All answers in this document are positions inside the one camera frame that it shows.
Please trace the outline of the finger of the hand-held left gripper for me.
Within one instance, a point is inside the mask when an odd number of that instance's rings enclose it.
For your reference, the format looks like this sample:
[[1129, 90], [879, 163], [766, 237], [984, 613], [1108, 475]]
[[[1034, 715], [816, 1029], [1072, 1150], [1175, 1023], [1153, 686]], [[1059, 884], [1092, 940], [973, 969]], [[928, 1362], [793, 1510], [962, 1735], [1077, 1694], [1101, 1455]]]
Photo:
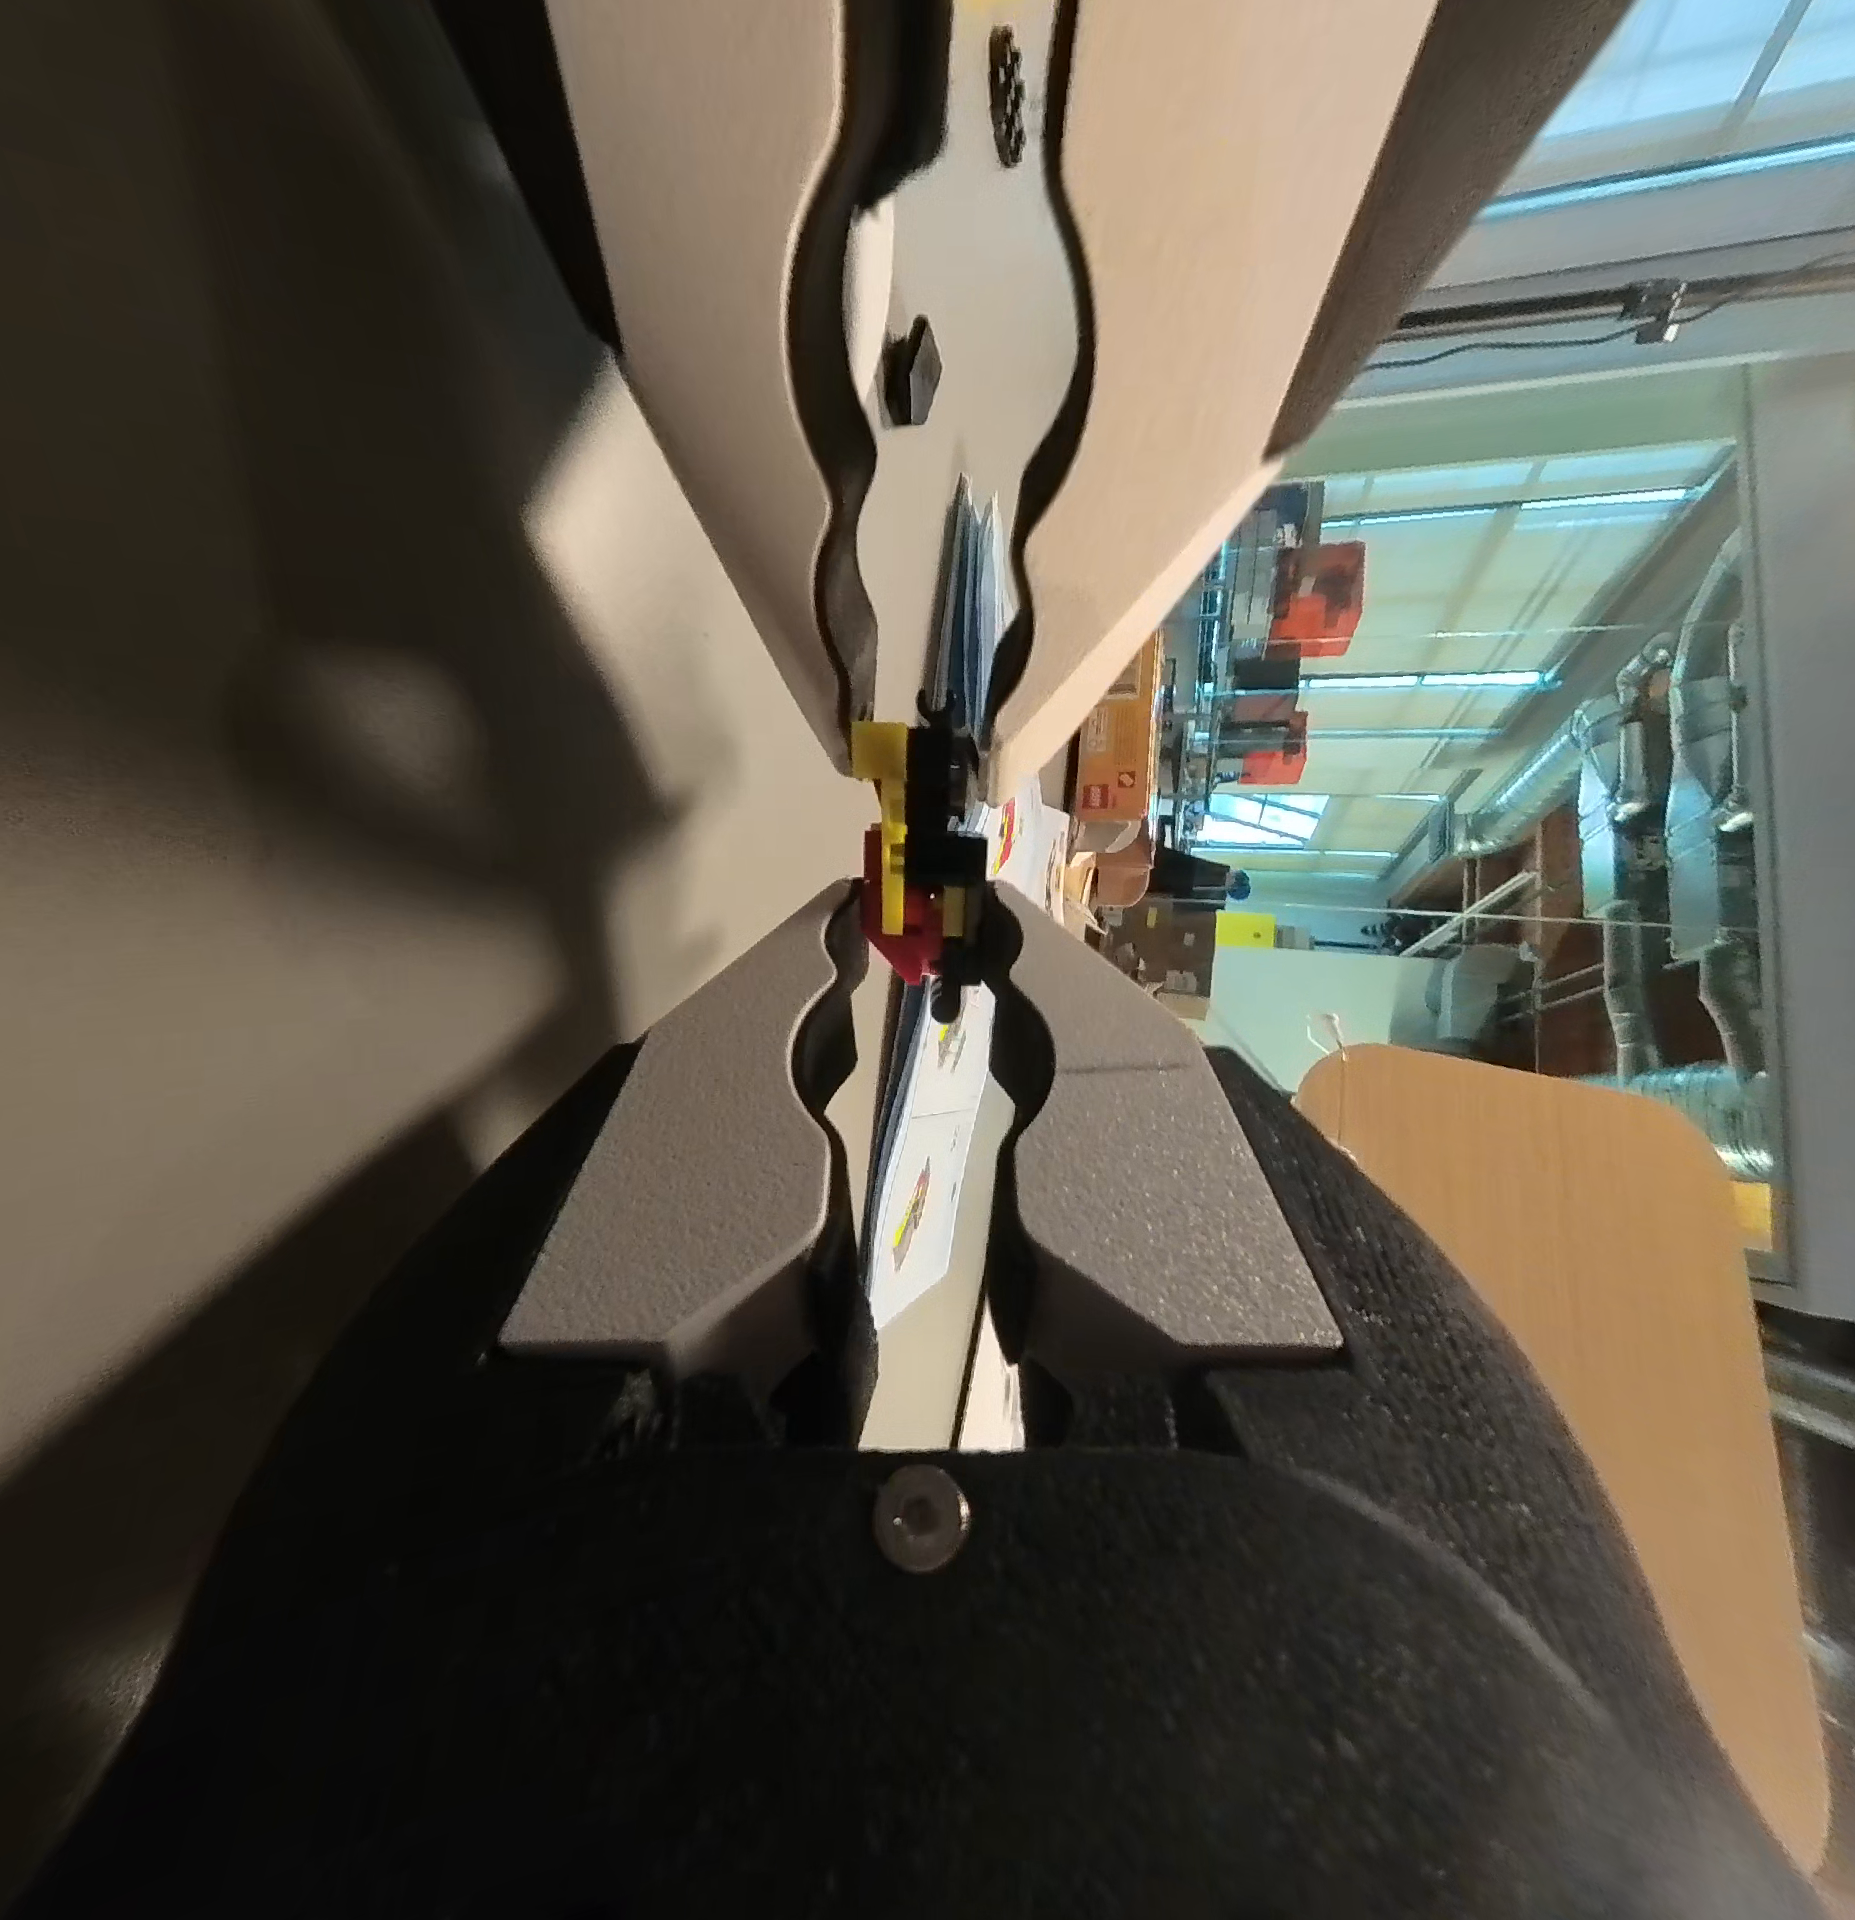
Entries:
[[942, 148], [951, 5], [550, 5], [630, 394], [837, 770], [871, 715], [847, 240]]
[[991, 770], [1061, 749], [1626, 10], [1057, 5], [1043, 169], [1077, 353], [1017, 490]]

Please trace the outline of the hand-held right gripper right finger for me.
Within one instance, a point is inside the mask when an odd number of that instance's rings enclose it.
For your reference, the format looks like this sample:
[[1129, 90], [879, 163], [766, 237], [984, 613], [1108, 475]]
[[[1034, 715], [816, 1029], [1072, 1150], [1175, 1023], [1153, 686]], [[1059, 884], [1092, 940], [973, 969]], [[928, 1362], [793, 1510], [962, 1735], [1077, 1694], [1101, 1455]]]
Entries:
[[984, 907], [990, 1069], [1012, 1102], [986, 1306], [1029, 1365], [1250, 1365], [1343, 1349], [1194, 1031], [1030, 898]]

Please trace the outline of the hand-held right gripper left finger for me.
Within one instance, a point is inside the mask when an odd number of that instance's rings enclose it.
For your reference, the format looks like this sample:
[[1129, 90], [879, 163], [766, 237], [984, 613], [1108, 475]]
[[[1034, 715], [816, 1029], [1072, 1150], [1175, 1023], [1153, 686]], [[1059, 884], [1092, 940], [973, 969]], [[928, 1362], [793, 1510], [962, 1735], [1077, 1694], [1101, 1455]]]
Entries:
[[501, 1327], [658, 1371], [868, 1370], [844, 1140], [860, 886], [824, 886], [651, 1024]]

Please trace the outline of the red yellow lego model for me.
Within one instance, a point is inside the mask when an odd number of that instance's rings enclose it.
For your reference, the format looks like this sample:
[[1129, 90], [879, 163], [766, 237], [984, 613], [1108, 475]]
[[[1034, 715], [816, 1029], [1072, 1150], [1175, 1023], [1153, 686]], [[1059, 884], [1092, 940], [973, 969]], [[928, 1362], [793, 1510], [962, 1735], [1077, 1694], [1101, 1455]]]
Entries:
[[853, 722], [847, 753], [853, 778], [876, 797], [864, 838], [864, 937], [951, 1024], [984, 978], [986, 839], [967, 829], [975, 744], [949, 703], [921, 696], [907, 724]]

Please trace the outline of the orange cardboard lego box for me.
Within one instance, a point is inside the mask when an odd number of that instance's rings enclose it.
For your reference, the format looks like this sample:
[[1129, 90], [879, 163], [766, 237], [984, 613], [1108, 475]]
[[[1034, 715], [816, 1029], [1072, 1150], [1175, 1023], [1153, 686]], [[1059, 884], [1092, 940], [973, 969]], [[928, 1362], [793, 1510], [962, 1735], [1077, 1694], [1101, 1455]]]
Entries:
[[1166, 643], [1149, 637], [1076, 737], [1067, 893], [1098, 919], [1134, 906], [1154, 865]]

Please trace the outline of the pile of cardboard boxes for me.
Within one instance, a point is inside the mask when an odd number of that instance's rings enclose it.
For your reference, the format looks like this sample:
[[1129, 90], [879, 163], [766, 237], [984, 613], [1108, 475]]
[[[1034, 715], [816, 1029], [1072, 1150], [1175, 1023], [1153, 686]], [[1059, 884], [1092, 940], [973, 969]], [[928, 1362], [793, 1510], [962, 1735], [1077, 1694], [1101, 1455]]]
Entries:
[[1107, 907], [1100, 950], [1144, 992], [1205, 1001], [1217, 950], [1219, 907], [1204, 902], [1144, 896]]

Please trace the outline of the open instruction booklet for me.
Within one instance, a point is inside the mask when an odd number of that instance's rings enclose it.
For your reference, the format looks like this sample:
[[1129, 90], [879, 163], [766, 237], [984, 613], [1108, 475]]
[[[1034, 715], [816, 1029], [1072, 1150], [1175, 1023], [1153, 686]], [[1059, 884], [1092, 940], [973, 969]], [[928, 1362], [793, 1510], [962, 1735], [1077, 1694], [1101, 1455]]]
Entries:
[[[921, 696], [951, 726], [977, 718], [991, 657], [1006, 630], [1002, 517], [993, 494], [956, 479], [945, 515]], [[941, 1284], [982, 1091], [991, 997], [962, 987], [945, 1018], [924, 963], [887, 959], [896, 1002], [874, 1118], [860, 1264], [876, 1327]]]

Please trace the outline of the black stand pole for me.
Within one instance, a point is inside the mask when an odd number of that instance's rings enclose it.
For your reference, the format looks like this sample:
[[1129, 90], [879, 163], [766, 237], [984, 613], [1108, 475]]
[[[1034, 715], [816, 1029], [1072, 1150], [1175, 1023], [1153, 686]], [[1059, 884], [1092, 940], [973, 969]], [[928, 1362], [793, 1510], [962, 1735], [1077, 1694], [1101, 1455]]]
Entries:
[[1799, 267], [1764, 273], [1701, 278], [1635, 278], [1622, 285], [1590, 285], [1554, 294], [1494, 301], [1452, 301], [1406, 312], [1386, 336], [1386, 346], [1452, 342], [1502, 332], [1531, 332], [1578, 322], [1607, 322], [1620, 334], [1640, 334], [1651, 344], [1679, 326], [1749, 301], [1789, 301], [1855, 291], [1855, 254], [1826, 254]]

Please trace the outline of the storage shelf rack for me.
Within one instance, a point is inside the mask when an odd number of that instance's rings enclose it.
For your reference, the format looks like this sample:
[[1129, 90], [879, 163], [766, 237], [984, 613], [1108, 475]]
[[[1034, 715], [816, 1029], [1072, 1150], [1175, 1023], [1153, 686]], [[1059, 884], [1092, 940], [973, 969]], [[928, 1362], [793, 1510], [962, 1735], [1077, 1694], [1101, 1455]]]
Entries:
[[1300, 707], [1300, 681], [1321, 658], [1268, 657], [1274, 564], [1285, 548], [1331, 543], [1325, 483], [1274, 483], [1245, 513], [1168, 611], [1158, 815], [1176, 843], [1205, 829], [1220, 789], [1255, 787], [1227, 776], [1227, 731], [1268, 703]]

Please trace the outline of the large grid window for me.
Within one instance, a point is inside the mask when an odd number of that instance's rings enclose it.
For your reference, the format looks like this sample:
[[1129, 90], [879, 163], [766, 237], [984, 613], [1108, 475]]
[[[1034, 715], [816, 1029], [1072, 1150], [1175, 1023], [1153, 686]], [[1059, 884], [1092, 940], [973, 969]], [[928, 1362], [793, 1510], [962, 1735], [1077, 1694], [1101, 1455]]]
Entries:
[[1855, 3], [1635, 3], [1483, 222], [1855, 159]]

